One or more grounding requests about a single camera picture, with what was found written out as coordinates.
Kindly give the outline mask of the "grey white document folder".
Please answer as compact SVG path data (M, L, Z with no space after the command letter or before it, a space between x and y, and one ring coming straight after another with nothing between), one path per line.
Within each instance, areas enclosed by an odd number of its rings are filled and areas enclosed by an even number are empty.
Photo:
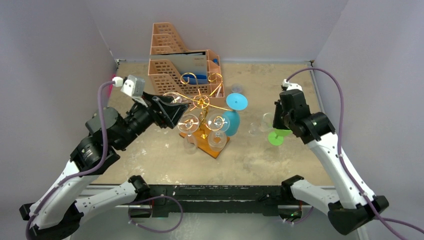
M195 75L207 74L206 51L166 53L150 55L151 60L169 60L179 73L191 72Z

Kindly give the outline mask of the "tall clear flute glass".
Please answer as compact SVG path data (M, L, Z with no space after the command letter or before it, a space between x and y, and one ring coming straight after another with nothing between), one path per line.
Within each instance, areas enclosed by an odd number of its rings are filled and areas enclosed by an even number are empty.
M182 134L184 150L187 154L193 155L198 149L198 142L194 133L200 126L200 120L194 114L185 114L178 122L177 127Z

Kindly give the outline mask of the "clear wine glass hanging front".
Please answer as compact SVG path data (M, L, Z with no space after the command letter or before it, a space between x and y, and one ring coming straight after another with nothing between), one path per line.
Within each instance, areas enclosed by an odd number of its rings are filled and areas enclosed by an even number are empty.
M230 127L230 120L223 113L217 113L207 119L206 126L210 129L207 137L210 149L214 152L221 152L228 142L226 131Z

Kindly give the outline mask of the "wooden rack base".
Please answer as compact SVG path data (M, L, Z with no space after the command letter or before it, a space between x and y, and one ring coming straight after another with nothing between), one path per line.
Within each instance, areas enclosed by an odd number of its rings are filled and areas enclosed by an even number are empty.
M205 133L206 133L206 135L209 135L209 133L211 133L211 130L206 129ZM205 152L206 154L208 154L212 158L217 159L219 157L219 155L221 154L222 150L219 150L219 151L212 150L210 145L209 145L208 138L207 137L205 139L202 138L201 137L202 134L203 134L202 130L197 130L196 132L191 134L196 139L197 148L202 150L203 152ZM180 132L179 135L182 138L185 138L187 133ZM230 141L230 137L227 136L226 143L224 144L224 148L226 147L226 145L229 141Z

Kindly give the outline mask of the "small clear goblet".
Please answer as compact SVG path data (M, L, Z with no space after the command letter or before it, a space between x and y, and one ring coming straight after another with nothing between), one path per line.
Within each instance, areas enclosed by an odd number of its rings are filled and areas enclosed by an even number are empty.
M264 113L256 121L250 123L248 133L252 136L256 136L262 133L269 133L273 131L273 120L273 113Z

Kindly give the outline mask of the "small grey bottle cap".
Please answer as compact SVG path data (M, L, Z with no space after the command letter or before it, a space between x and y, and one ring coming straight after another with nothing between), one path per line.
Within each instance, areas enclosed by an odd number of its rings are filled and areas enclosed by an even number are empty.
M243 86L239 83L234 83L230 88L232 93L242 93L243 92Z

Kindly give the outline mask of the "pink plastic file organizer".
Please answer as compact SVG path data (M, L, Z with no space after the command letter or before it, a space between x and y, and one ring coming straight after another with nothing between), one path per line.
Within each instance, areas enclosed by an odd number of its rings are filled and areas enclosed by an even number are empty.
M150 55L161 54L174 54L174 53L187 53L187 52L200 52L206 51L207 57L207 72L219 73L221 72L221 60L218 54L210 49L206 50L190 50L184 44L179 33L174 25L170 22L157 22L153 24ZM218 59L219 65L213 62L213 59ZM180 76L176 67L170 60L150 59L148 66L148 77L150 78L153 88L158 94L167 92L177 92L184 94L188 97L193 97L197 93L197 87L194 85L184 85L180 82ZM219 106L226 106L226 92L223 79L224 96L220 94L218 99L212 100L212 103ZM202 84L200 90L205 93L211 89L209 84Z

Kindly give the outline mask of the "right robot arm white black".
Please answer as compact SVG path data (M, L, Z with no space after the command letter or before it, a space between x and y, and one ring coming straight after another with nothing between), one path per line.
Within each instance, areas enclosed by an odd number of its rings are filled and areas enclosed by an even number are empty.
M304 93L284 90L275 101L273 127L291 130L315 154L332 180L333 194L295 175L281 183L280 196L288 204L303 201L327 215L334 229L347 235L377 218L389 202L376 195L359 176L343 150L329 118L322 112L311 113Z

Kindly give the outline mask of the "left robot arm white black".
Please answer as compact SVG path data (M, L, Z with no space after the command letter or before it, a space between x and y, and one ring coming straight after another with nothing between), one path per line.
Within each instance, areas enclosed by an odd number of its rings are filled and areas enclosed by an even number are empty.
M127 147L151 125L174 128L187 103L171 96L144 93L121 116L113 107L101 107L85 126L89 131L70 154L63 172L44 196L20 207L27 222L28 240L62 240L89 218L122 204L142 205L153 200L150 187L140 175L133 175L118 187L80 198L80 193L120 158Z

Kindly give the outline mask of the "blue folder in organizer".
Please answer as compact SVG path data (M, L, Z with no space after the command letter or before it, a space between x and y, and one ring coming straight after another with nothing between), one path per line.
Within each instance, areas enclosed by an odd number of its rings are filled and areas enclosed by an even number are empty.
M184 74L182 76L184 82L188 82L189 85L204 85L208 84L208 77L203 74L196 74L193 76L192 74Z

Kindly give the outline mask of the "clear wine glass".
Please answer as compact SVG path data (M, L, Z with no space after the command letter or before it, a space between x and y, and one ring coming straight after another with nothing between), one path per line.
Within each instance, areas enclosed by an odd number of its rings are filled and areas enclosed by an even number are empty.
M173 103L173 104L179 104L179 103L183 102L180 94L177 93L177 92L174 92L174 91L166 92L166 93L163 94L163 96L172 98L171 103Z
M207 119L206 126L210 129L207 137L210 149L214 152L221 152L228 142L226 131L230 127L230 120L223 113L217 113Z

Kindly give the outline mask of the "white chalk stick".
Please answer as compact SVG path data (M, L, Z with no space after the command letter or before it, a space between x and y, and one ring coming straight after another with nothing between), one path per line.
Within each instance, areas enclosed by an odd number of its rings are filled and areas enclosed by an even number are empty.
M218 98L219 96L220 96L220 94L221 94L221 87L219 87L218 89L217 89L217 92L216 92L216 95L215 95L215 97L216 98Z

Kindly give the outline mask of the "green plastic goblet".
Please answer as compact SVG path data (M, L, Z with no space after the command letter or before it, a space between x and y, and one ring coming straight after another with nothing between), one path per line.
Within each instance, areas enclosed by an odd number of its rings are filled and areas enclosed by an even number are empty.
M267 136L268 142L273 146L280 146L284 143L284 138L292 134L289 129L274 129Z

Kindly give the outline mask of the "blue plastic goblet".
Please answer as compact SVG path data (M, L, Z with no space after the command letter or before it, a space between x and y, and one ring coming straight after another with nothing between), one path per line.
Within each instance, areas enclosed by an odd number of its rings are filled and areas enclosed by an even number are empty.
M226 97L226 104L231 110L223 114L229 120L229 127L225 131L225 134L228 137L232 137L237 133L240 127L241 117L239 111L247 108L248 100L241 93L231 93Z

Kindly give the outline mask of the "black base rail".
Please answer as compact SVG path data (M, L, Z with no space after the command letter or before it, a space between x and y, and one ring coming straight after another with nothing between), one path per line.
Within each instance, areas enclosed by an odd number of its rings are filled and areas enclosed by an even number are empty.
M130 205L145 205L152 217L170 213L261 214L266 217L298 219L302 207L283 185L151 184L136 193Z

